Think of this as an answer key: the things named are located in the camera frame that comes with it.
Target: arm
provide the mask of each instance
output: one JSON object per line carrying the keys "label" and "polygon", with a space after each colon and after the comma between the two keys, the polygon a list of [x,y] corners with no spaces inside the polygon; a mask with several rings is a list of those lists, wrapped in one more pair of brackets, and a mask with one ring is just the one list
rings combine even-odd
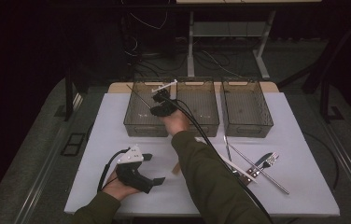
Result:
{"label": "arm", "polygon": [[206,223],[270,223],[217,153],[186,131],[189,121],[180,111],[161,120],[173,136],[190,197]]}
{"label": "arm", "polygon": [[79,208],[74,213],[72,223],[110,224],[120,207],[120,201],[137,192],[139,192],[137,189],[123,185],[117,179],[114,170],[102,191],[98,192],[88,205]]}

